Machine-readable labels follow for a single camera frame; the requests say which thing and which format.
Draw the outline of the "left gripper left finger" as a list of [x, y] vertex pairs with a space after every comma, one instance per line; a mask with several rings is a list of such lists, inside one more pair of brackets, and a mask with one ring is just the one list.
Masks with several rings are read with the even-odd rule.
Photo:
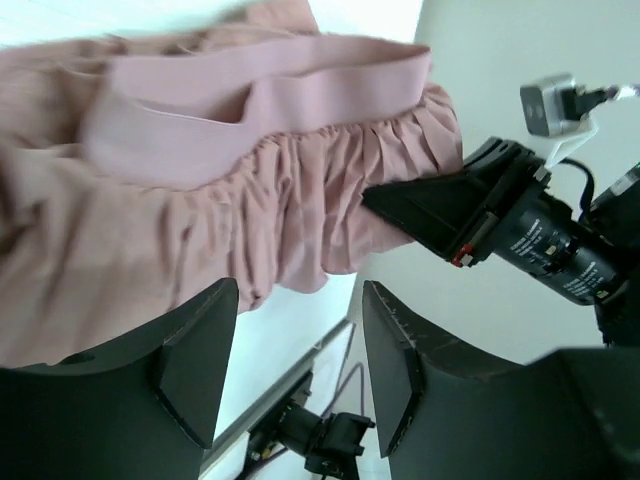
[[212, 447], [235, 280], [48, 366], [1, 372], [5, 479], [195, 479]]

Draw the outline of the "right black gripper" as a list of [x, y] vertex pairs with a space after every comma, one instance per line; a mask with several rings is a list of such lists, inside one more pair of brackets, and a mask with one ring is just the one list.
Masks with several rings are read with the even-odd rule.
[[549, 194], [551, 172], [518, 142], [490, 137], [463, 171], [367, 188], [363, 205], [458, 267], [497, 255], [578, 305], [616, 290], [611, 247]]

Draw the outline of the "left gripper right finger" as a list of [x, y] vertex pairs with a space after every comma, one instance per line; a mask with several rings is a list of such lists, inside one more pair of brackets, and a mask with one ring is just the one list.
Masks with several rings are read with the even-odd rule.
[[639, 352], [559, 349], [520, 365], [363, 286], [381, 455], [395, 479], [635, 479]]

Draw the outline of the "pink ruffled skirt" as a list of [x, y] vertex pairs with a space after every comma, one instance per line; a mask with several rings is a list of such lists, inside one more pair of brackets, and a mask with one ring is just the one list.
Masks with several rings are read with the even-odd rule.
[[1, 53], [1, 362], [55, 364], [230, 277], [239, 308], [408, 242], [366, 188], [462, 165], [427, 46], [261, 1]]

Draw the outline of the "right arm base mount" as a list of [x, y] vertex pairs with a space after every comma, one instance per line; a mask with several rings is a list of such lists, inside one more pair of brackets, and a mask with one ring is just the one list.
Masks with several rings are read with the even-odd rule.
[[323, 479], [359, 477], [356, 459], [364, 453], [361, 441], [375, 423], [354, 413], [318, 415], [305, 408], [312, 380], [310, 371], [304, 373], [249, 430], [240, 479], [251, 478], [288, 452], [303, 458], [304, 468]]

